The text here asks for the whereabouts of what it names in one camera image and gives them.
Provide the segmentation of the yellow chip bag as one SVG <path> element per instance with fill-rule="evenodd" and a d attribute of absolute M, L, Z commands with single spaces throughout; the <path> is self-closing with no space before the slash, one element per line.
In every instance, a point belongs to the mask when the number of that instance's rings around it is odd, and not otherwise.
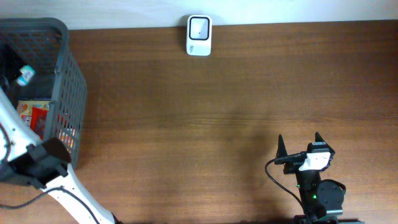
<path fill-rule="evenodd" d="M 27 125 L 30 126 L 32 121 L 32 109 L 39 108 L 42 110 L 50 109 L 50 101 L 46 100 L 19 100 L 16 111 L 18 112 L 21 120 Z"/>

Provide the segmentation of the teal tissue pack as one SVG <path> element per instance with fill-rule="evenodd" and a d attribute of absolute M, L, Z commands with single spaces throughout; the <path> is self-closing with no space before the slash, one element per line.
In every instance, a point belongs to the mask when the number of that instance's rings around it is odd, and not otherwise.
<path fill-rule="evenodd" d="M 16 80 L 19 86 L 26 86 L 35 76 L 35 70 L 29 65 L 24 65 L 19 71 L 21 75 Z"/>

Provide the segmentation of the red snack packet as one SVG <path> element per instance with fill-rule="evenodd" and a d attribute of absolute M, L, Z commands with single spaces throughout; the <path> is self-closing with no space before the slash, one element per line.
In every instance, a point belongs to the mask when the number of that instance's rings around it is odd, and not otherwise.
<path fill-rule="evenodd" d="M 32 108 L 32 119 L 30 122 L 30 128 L 41 139 L 44 138 L 46 119 L 47 119 L 47 110 L 36 107 Z"/>

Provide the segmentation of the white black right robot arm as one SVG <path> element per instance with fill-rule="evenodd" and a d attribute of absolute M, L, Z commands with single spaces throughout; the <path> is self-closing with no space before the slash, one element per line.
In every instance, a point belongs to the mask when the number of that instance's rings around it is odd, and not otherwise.
<path fill-rule="evenodd" d="M 294 174 L 304 215 L 295 223 L 337 223 L 343 214 L 342 204 L 346 187 L 335 180 L 324 179 L 320 173 L 330 167 L 335 151 L 315 133 L 315 140 L 306 151 L 287 154 L 282 136 L 278 138 L 275 165 L 283 165 L 284 174 Z"/>

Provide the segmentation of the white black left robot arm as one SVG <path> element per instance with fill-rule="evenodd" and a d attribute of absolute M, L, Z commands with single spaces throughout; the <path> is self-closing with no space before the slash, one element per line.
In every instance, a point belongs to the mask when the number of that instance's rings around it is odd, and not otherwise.
<path fill-rule="evenodd" d="M 80 182 L 63 142 L 59 138 L 41 140 L 22 122 L 3 91 L 1 135 L 1 182 L 42 191 L 20 205 L 2 204 L 2 209 L 22 209 L 49 195 L 78 223 L 120 223 Z"/>

